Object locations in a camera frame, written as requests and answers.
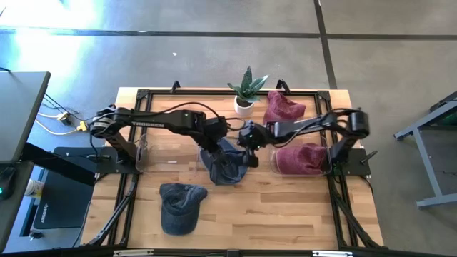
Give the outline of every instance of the wooden tabletop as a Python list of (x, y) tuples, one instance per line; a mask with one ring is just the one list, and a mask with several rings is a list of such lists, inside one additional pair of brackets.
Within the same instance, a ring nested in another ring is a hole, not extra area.
[[(120, 88), (116, 105), (133, 108), (138, 89)], [(333, 108), (351, 107), (347, 90), (329, 92)], [(312, 97), (289, 98), (306, 105), (304, 118), (316, 116)], [(160, 111), (186, 101), (199, 101), (226, 118), (238, 116), (233, 109), (233, 96), (154, 96), (151, 110)], [(247, 119), (261, 123), (266, 106), (266, 97), (262, 96), (261, 101), (255, 103), (252, 116)], [(214, 117), (203, 106), (188, 105), (183, 108), (205, 111), (207, 117)], [(233, 121), (232, 125), (236, 127), (241, 123)], [(139, 130), (137, 131), (136, 139), (139, 138)], [(121, 134), (127, 138), (129, 128), (123, 128)], [(259, 167), (250, 168), (240, 183), (232, 186), (215, 186), (209, 180), (208, 172), (198, 162), (198, 149), (190, 137), (175, 135), (165, 129), (149, 128), (146, 140), (149, 159), (146, 165), (141, 167), (144, 173), (139, 179), (129, 248), (338, 248), (326, 177), (277, 176), (271, 171), (271, 149), (263, 148), (256, 153), (259, 157)], [(294, 141), (295, 144), (301, 142), (320, 144), (321, 140), (318, 133), (313, 133)], [(119, 176), (108, 175), (96, 184), (82, 243), (90, 241), (108, 221), (114, 208)], [(159, 186), (171, 182), (202, 185), (209, 192), (208, 197), (201, 203), (199, 222), (195, 231), (186, 236), (169, 236), (161, 229)], [(382, 245), (370, 188), (359, 177), (349, 176), (347, 183), (354, 215), (372, 239)], [(346, 241), (349, 242), (346, 219), (341, 220)], [(124, 215), (120, 218), (117, 239), (122, 234), (123, 225)]]

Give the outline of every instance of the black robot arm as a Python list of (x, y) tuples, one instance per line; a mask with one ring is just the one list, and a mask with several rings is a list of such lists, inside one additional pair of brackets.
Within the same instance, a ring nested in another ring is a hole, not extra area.
[(343, 136), (330, 148), (332, 162), (347, 161), (348, 152), (357, 140), (370, 134), (368, 115), (361, 110), (335, 109), (316, 118), (295, 122), (278, 121), (267, 123), (265, 126), (250, 122), (240, 131), (238, 145), (244, 147), (251, 158), (255, 158), (254, 152), (262, 147), (271, 144), (280, 148), (296, 136), (325, 130), (335, 131)]
[(217, 142), (226, 136), (228, 125), (225, 117), (207, 119), (201, 111), (175, 110), (171, 112), (135, 111), (125, 108), (108, 108), (96, 113), (91, 122), (91, 134), (106, 139), (117, 151), (119, 158), (134, 162), (136, 146), (127, 142), (119, 133), (125, 126), (168, 129), (173, 133), (190, 136), (209, 153), (219, 151)]

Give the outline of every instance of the succulent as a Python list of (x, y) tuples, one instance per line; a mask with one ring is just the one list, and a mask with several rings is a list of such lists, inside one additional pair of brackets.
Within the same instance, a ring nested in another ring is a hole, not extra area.
[(244, 73), (241, 86), (234, 86), (231, 83), (227, 83), (227, 85), (236, 92), (236, 95), (241, 101), (253, 103), (255, 101), (260, 101), (260, 98), (256, 96), (256, 94), (262, 86), (265, 85), (267, 78), (268, 75), (252, 80), (252, 71), (249, 66)]

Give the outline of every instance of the baseball cap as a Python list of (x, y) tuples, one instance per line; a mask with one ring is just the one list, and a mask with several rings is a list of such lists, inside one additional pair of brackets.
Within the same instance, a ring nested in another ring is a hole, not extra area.
[(192, 232), (199, 220), (200, 202), (208, 191), (197, 185), (165, 183), (160, 186), (162, 197), (161, 225), (165, 233), (182, 236)]

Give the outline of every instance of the desk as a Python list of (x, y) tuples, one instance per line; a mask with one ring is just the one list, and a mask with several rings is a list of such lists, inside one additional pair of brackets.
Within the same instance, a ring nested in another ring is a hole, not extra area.
[[(138, 89), (120, 88), (116, 105), (133, 108)], [(351, 107), (347, 90), (330, 90), (329, 93), (333, 108)], [(305, 118), (316, 116), (312, 97), (291, 96), (289, 98), (306, 105)], [(219, 95), (154, 96), (151, 111), (160, 111), (186, 101), (199, 101), (225, 117), (238, 116), (233, 109), (233, 96)], [(253, 114), (248, 119), (261, 123), (266, 106), (266, 98), (262, 96), (261, 102), (255, 103)], [(188, 105), (184, 108), (205, 111), (208, 117), (214, 116), (202, 106)], [(121, 134), (124, 138), (128, 138), (129, 128), (123, 128)], [(275, 176), (270, 169), (269, 150), (263, 148), (257, 153), (259, 167), (251, 168), (240, 183), (233, 186), (215, 186), (209, 180), (208, 172), (204, 167), (196, 163), (196, 146), (189, 137), (175, 135), (164, 129), (148, 128), (146, 139), (152, 150), (152, 156), (159, 155), (157, 158), (167, 160), (173, 154), (180, 153), (180, 155), (173, 157), (177, 163), (151, 164), (147, 172), (140, 175), (129, 248), (265, 250), (338, 248), (325, 177)], [(313, 133), (301, 137), (300, 140), (320, 143), (320, 136), (318, 133)], [(208, 197), (201, 204), (197, 227), (187, 236), (168, 236), (161, 229), (159, 186), (170, 182), (199, 184), (209, 191)], [(82, 243), (90, 241), (108, 220), (114, 209), (118, 184), (119, 175), (110, 174), (95, 185)], [(355, 217), (372, 239), (382, 245), (370, 188), (359, 177), (348, 176), (347, 184)], [(342, 218), (341, 221), (345, 238), (348, 238), (346, 219)], [(118, 235), (122, 233), (123, 225), (124, 221), (121, 217), (117, 229)]]
[(17, 167), (14, 195), (0, 203), (0, 253), (8, 241), (34, 164), (89, 186), (95, 181), (93, 172), (27, 143), (50, 77), (49, 72), (0, 71), (0, 109), (5, 110), (0, 122), (0, 164)]

